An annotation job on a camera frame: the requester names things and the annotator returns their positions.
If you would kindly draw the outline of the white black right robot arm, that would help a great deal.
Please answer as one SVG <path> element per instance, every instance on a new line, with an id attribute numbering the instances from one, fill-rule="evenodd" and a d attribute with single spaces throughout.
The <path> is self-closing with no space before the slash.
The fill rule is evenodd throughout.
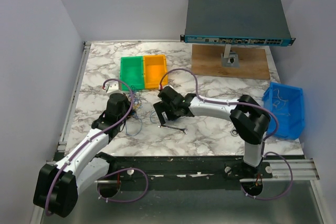
<path id="1" fill-rule="evenodd" d="M 160 125 L 165 120 L 174 121 L 181 117 L 208 116 L 233 123 L 239 137 L 245 141 L 242 173 L 249 178 L 260 172 L 263 139 L 266 136 L 270 115 L 249 95 L 237 100 L 220 100 L 201 97 L 195 93 L 182 96 L 170 86 L 158 94 L 159 102 L 153 105 Z"/>

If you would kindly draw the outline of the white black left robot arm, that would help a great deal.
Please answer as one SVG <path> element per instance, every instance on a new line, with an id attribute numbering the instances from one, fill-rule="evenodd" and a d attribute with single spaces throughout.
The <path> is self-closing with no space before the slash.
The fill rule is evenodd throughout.
<path id="1" fill-rule="evenodd" d="M 33 203 L 44 208 L 46 216 L 68 216 L 78 200 L 79 175 L 95 155 L 120 132 L 133 111 L 134 95 L 123 93 L 109 96 L 107 107 L 93 121 L 81 143 L 57 163 L 45 164 L 39 171 Z"/>

